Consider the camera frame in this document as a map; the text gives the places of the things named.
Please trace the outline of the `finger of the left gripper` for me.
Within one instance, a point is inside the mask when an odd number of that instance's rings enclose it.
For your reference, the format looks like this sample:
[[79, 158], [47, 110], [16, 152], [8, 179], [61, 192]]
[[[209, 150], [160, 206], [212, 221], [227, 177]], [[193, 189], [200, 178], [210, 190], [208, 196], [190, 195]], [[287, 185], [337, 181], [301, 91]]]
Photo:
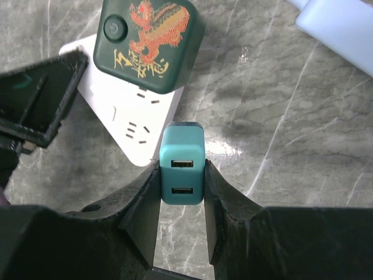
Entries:
[[75, 49], [1, 74], [1, 186], [8, 184], [20, 154], [54, 140], [88, 63]]

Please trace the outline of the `white triangular power strip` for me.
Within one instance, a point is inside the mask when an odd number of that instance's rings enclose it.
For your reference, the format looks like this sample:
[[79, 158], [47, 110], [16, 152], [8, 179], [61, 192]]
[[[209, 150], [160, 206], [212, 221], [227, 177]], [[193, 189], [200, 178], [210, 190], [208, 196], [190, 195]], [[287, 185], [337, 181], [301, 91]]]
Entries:
[[159, 156], [164, 128], [175, 115], [183, 88], [157, 94], [101, 72], [93, 62], [96, 36], [63, 45], [59, 53], [83, 51], [89, 64], [78, 91], [131, 163], [145, 167]]

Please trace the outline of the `teal cube adapter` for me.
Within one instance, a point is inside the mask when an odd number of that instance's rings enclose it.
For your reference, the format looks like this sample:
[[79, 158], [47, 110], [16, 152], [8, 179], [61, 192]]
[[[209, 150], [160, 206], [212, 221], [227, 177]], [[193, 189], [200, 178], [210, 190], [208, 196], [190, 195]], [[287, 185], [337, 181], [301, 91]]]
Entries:
[[205, 134], [198, 122], [170, 122], [159, 160], [161, 198], [169, 205], [198, 205], [204, 196]]

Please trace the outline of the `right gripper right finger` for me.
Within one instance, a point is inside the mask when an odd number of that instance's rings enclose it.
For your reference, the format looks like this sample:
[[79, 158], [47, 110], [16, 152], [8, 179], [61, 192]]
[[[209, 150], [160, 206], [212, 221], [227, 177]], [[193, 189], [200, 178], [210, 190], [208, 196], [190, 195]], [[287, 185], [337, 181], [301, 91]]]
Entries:
[[372, 209], [262, 207], [205, 164], [216, 279], [371, 279]]

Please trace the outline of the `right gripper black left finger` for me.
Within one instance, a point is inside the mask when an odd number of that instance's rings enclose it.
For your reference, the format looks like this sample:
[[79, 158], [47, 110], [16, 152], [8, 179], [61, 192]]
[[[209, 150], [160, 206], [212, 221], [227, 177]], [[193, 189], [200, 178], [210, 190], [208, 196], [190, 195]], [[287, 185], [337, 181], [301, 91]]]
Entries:
[[160, 166], [80, 211], [1, 208], [2, 279], [147, 279], [160, 213]]

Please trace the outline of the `dark green plug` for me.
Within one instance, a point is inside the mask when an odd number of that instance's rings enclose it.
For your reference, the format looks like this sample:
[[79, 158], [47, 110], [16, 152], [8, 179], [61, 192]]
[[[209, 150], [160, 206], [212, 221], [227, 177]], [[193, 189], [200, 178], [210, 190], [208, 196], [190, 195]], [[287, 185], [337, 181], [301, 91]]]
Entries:
[[104, 1], [93, 61], [106, 74], [167, 94], [187, 84], [205, 30], [190, 1]]

